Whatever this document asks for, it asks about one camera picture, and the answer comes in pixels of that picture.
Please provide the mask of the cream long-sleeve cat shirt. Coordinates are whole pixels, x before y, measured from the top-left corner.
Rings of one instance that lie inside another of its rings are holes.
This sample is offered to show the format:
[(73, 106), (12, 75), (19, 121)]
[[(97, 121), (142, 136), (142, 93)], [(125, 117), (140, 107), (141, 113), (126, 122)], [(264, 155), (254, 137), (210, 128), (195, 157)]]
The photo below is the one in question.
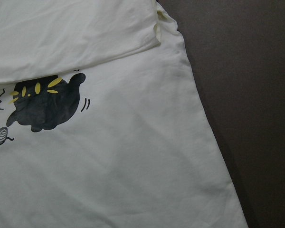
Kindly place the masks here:
[(155, 0), (0, 0), (0, 228), (245, 228)]

